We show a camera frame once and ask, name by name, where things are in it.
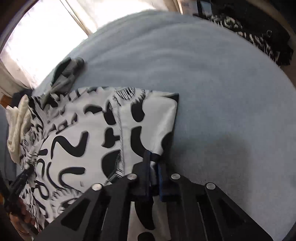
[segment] person's hand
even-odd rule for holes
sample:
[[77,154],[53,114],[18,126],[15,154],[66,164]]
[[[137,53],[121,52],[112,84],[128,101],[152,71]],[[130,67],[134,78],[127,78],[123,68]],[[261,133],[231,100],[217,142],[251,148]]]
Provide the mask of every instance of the person's hand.
[[[24,215],[23,221],[25,223],[31,223],[32,225],[35,225],[35,220],[31,217],[31,214],[26,209],[26,205],[23,203],[23,201],[20,198],[18,201],[19,201],[19,207],[21,208],[21,212]],[[24,228],[20,224],[20,218],[18,216],[14,216],[13,214],[10,213],[9,218],[17,231],[21,232],[22,234],[28,233],[27,231],[24,230]]]

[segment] patterned fabric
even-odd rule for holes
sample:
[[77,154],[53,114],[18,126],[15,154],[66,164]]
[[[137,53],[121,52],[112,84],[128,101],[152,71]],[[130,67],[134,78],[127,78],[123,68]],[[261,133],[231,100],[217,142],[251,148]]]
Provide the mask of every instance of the patterned fabric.
[[218,26],[226,27],[231,31],[236,32],[238,35],[255,45],[266,55],[268,55],[277,65],[280,66],[282,64],[290,64],[289,62],[292,58],[293,50],[288,45],[286,46],[286,51],[277,51],[273,49],[267,41],[267,39],[270,38],[272,35],[271,31],[267,31],[267,33],[261,34],[261,36],[256,35],[255,33],[244,29],[239,21],[224,14],[212,15],[207,19],[217,24]]
[[[131,173],[146,149],[157,161],[169,141],[177,101],[178,94],[131,87],[52,94],[43,110],[39,97],[30,97],[32,124],[21,143],[21,168],[30,163],[35,173],[20,197],[38,229],[93,183],[111,184]],[[139,222],[136,215],[133,222]],[[130,240],[148,231],[141,226],[144,230],[131,232]],[[156,240],[170,239],[162,231],[153,232],[157,233]]]

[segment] bed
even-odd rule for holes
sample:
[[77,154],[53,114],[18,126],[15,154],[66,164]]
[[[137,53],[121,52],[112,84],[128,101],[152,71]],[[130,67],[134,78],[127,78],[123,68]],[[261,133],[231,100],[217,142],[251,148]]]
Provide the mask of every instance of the bed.
[[178,92],[168,163],[217,184],[275,241],[286,236],[296,220],[296,92],[268,56],[208,21],[155,11],[108,24],[68,56],[86,62],[73,89]]

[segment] round metal rivet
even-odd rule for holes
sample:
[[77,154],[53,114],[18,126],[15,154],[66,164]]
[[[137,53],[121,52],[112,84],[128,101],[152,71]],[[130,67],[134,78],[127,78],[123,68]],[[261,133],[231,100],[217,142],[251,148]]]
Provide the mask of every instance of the round metal rivet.
[[171,175],[171,178],[174,179],[174,180],[178,180],[178,179],[180,179],[180,177],[181,176],[178,173],[174,173],[174,174]]
[[128,176],[127,176],[127,178],[128,178],[129,180],[135,180],[137,177],[138,177],[138,176],[137,176],[136,174],[134,174],[134,173],[130,173],[130,174],[128,174]]
[[99,191],[102,189],[102,185],[99,183],[95,183],[91,186],[92,190]]
[[207,183],[207,189],[214,190],[216,185],[214,183]]

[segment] silver screw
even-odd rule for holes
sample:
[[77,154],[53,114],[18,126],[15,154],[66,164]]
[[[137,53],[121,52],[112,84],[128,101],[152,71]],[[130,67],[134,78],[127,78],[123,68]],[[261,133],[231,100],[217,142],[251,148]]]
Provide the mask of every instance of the silver screw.
[[128,178],[129,180],[135,180],[137,177],[138,177],[138,176],[137,176],[136,174],[134,174],[134,173],[130,173],[130,174],[128,174],[128,176],[127,176],[127,178]]
[[181,176],[178,173],[174,173],[174,174],[171,175],[171,178],[174,179],[174,180],[178,180],[178,179],[180,179],[180,177]]
[[91,186],[92,190],[99,191],[102,189],[102,185],[99,183],[95,183]]
[[214,183],[207,183],[207,189],[214,190],[216,185]]

